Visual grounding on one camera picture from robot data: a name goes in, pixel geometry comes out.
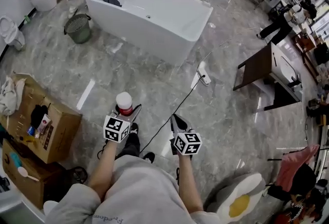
gray marble floor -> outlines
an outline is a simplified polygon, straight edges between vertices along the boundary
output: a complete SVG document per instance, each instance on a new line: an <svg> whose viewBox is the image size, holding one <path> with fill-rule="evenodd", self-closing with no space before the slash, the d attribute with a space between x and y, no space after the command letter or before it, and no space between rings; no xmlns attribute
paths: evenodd
<svg viewBox="0 0 329 224"><path fill-rule="evenodd" d="M266 45L255 34L269 24L267 16L260 9L254 10L249 0L206 1L214 7L209 22L216 27L207 24L186 61L181 66L171 66L97 29L92 22L92 38L85 44L74 44L63 35L67 4L62 0L52 11L37 13L24 26L26 49L7 51L0 62L1 81L13 71L30 73L71 108L76 108L90 80L96 82L79 111L83 114L81 127L70 157L64 161L67 167L80 165L91 173L104 143L103 121L115 96L128 91L134 104L142 104L137 123L144 147L190 91L199 62L213 51L206 59L212 82L208 87L199 84L177 112L203 138L202 149L193 157L202 198L223 179L241 173L257 171L270 182L275 178L277 166L266 159L307 145L304 106L306 100L316 96L315 84L294 49L281 44L302 74L304 101L256 113L262 93L253 85L234 92L232 87L238 64ZM307 134L309 142L316 141L313 122L309 122ZM144 153L153 151L155 164L175 176L178 160L171 155L169 138L167 124ZM258 209L240 223L265 221L279 206L274 198L262 198Z"/></svg>

white bathtub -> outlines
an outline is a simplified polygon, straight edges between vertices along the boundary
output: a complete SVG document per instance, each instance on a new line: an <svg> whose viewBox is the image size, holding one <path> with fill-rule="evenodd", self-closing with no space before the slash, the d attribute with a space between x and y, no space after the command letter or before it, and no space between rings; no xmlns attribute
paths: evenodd
<svg viewBox="0 0 329 224"><path fill-rule="evenodd" d="M199 39L212 7L200 0L86 0L104 31L173 64L181 64Z"/></svg>

white cube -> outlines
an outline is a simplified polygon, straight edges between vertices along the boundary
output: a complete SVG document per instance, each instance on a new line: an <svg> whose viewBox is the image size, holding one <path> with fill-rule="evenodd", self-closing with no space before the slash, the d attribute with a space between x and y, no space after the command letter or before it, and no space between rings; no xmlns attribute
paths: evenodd
<svg viewBox="0 0 329 224"><path fill-rule="evenodd" d="M174 146L182 155L196 155L202 146L199 133L178 133L174 137Z"/></svg>
<svg viewBox="0 0 329 224"><path fill-rule="evenodd" d="M106 116L103 125L103 136L105 139L120 143L130 131L130 123L114 118L112 116Z"/></svg>

gray bucket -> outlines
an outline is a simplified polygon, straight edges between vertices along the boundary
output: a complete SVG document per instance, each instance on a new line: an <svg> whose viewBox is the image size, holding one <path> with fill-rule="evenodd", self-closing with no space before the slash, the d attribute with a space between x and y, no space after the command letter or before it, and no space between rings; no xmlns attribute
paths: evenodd
<svg viewBox="0 0 329 224"><path fill-rule="evenodd" d="M64 26L64 35L68 34L77 44L87 42L92 33L88 22L90 20L90 16L86 14L74 15L66 22Z"/></svg>

white t-shirt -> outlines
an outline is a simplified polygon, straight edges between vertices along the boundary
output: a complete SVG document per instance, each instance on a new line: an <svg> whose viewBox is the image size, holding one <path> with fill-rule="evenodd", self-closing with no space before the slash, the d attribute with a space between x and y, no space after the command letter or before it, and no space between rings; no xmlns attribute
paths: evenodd
<svg viewBox="0 0 329 224"><path fill-rule="evenodd" d="M215 213L189 214L175 179L145 160L115 161L114 184L101 202L97 193L74 184L51 210L46 224L219 224Z"/></svg>
<svg viewBox="0 0 329 224"><path fill-rule="evenodd" d="M291 9L295 13L295 18L292 18L288 12L285 12L283 15L289 26L294 28L298 24L302 24L306 20L306 17L304 15L304 9L300 5L294 5Z"/></svg>

